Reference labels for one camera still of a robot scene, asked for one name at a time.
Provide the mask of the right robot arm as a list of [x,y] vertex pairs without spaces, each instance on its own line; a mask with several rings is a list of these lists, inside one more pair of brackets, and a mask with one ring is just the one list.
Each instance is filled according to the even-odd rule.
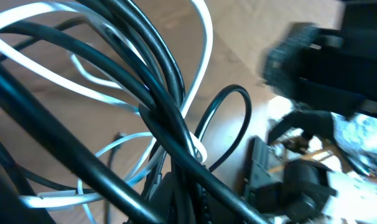
[[281,181],[255,174],[249,203],[289,223],[321,217],[377,223],[377,1],[345,1],[340,28],[294,23],[265,56],[263,77],[276,94],[301,103],[269,131],[300,154]]

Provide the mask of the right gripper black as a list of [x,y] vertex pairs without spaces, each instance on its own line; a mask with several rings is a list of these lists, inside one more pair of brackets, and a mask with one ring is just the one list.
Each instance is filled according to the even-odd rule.
[[[267,144],[291,128],[333,141],[328,111],[377,118],[377,1],[345,1],[339,30],[318,34],[311,22],[292,22],[266,55],[263,78],[273,92],[315,109],[285,115],[269,131]],[[305,50],[315,38],[321,48]]]

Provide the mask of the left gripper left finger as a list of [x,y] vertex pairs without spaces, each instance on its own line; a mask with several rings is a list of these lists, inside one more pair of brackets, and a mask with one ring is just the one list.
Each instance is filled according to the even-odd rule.
[[154,193],[149,198],[149,205],[154,208],[167,223],[178,224],[180,210],[179,184],[175,175],[166,173],[162,178]]

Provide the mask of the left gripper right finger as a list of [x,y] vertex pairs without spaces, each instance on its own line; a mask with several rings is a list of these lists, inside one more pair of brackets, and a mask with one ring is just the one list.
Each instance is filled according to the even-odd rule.
[[197,184],[200,191],[198,205],[200,209],[200,223],[209,224],[235,224],[235,215],[222,203],[214,199],[201,185]]

